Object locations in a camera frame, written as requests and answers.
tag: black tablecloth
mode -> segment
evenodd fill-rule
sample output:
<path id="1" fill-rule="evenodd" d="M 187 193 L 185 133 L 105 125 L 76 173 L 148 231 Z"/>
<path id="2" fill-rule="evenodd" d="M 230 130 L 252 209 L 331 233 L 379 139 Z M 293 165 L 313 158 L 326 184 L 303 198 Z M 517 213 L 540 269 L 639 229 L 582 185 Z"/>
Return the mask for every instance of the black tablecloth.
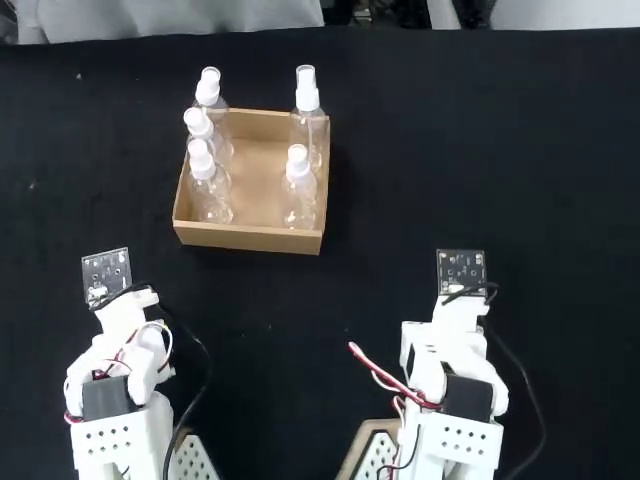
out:
<path id="1" fill-rule="evenodd" d="M 0 50 L 4 477 L 72 478 L 62 382 L 99 331 L 79 259 L 127 245 L 135 279 L 214 358 L 191 424 L 226 479 L 333 478 L 360 422 L 393 416 L 346 343 L 399 374 L 437 247 L 485 249 L 502 285 L 489 321 L 549 426 L 522 478 L 621 478 L 638 427 L 638 52 L 638 30 L 336 28 Z M 300 63 L 333 123 L 322 255 L 181 247 L 200 69 L 221 68 L 234 106 L 289 110 Z M 187 345 L 166 387 L 177 411 L 202 373 Z M 506 469 L 538 430 L 517 371 L 492 343 L 489 358 L 511 389 Z"/>

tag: clear plastic bottle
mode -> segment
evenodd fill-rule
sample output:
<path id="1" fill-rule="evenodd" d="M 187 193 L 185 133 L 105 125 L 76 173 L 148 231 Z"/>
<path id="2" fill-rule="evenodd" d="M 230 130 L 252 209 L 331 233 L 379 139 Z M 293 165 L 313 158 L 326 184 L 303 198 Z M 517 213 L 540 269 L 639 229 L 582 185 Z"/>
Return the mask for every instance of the clear plastic bottle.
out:
<path id="1" fill-rule="evenodd" d="M 283 178 L 282 221 L 287 228 L 311 230 L 316 224 L 318 182 L 311 171 L 307 148 L 289 147 Z"/>
<path id="2" fill-rule="evenodd" d="M 209 148 L 209 153 L 216 159 L 216 163 L 228 169 L 233 153 L 231 144 L 220 134 L 205 111 L 195 107 L 188 108 L 184 112 L 183 119 L 191 134 L 187 142 L 194 139 L 204 140 Z"/>
<path id="3" fill-rule="evenodd" d="M 196 86 L 196 101 L 194 107 L 204 108 L 209 118 L 220 129 L 224 130 L 223 124 L 229 105 L 220 95 L 220 79 L 222 74 L 216 67 L 206 67 L 202 70 L 200 81 Z"/>
<path id="4" fill-rule="evenodd" d="M 194 217 L 200 222 L 231 223 L 231 180 L 223 167 L 217 165 L 202 139 L 189 142 L 189 195 Z"/>
<path id="5" fill-rule="evenodd" d="M 296 108 L 291 112 L 291 145 L 304 145 L 309 152 L 313 172 L 320 176 L 325 163 L 329 118 L 320 108 L 316 70 L 312 65 L 296 69 Z"/>

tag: wooden base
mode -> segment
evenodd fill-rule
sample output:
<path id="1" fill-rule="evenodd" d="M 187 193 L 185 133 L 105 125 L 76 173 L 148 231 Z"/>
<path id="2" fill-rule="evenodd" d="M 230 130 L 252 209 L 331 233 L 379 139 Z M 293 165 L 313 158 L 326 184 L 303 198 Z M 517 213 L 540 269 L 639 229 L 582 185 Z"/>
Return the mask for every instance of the wooden base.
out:
<path id="1" fill-rule="evenodd" d="M 347 456 L 342 462 L 342 466 L 340 467 L 336 480 L 351 479 L 354 470 L 358 466 L 360 457 L 364 454 L 364 449 L 367 447 L 369 438 L 374 431 L 386 430 L 395 441 L 398 436 L 398 428 L 400 428 L 400 420 L 397 418 L 365 420 L 362 422 L 362 425 L 360 425 L 360 428 L 351 443 L 351 447 L 347 452 Z"/>

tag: brown box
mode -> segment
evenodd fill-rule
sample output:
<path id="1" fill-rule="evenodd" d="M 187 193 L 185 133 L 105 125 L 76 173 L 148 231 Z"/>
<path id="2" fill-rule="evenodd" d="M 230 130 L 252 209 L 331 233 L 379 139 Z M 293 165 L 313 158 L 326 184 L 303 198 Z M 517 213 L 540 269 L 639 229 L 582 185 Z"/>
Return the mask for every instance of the brown box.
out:
<path id="1" fill-rule="evenodd" d="M 229 172 L 233 224 L 192 220 L 187 188 L 189 162 L 185 158 L 172 215 L 180 241 L 203 247 L 318 255 L 327 211 L 329 140 L 323 147 L 327 161 L 318 178 L 316 229 L 290 230 L 270 226 L 279 221 L 282 177 L 289 148 L 289 113 L 233 108 L 226 126 L 235 147 Z"/>

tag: white spray nozzle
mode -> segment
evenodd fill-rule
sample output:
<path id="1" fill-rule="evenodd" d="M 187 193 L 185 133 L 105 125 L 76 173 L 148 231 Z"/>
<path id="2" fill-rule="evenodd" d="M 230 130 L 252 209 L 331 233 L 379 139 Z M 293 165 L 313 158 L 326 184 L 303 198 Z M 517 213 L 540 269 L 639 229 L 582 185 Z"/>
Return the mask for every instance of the white spray nozzle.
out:
<path id="1" fill-rule="evenodd" d="M 216 173 L 216 164 L 207 149 L 207 142 L 199 138 L 191 140 L 187 145 L 187 151 L 189 152 L 191 175 L 194 178 L 206 180 Z"/>
<path id="2" fill-rule="evenodd" d="M 316 69 L 313 65 L 300 65 L 296 68 L 298 88 L 316 88 Z"/>
<path id="3" fill-rule="evenodd" d="M 316 69 L 313 65 L 300 65 L 296 68 L 298 88 L 296 89 L 296 108 L 303 112 L 312 112 L 320 107 L 320 92 L 316 86 Z"/>
<path id="4" fill-rule="evenodd" d="M 199 108 L 188 108 L 184 112 L 183 119 L 189 133 L 194 137 L 211 138 L 213 136 L 213 122 Z"/>
<path id="5" fill-rule="evenodd" d="M 196 101 L 205 107 L 211 107 L 220 98 L 220 83 L 203 78 L 196 86 Z"/>
<path id="6" fill-rule="evenodd" d="M 300 144 L 291 145 L 288 151 L 286 174 L 289 180 L 301 178 L 311 171 L 307 147 Z"/>
<path id="7" fill-rule="evenodd" d="M 222 74 L 216 67 L 205 67 L 200 74 L 200 80 L 206 80 L 207 82 L 220 83 Z"/>

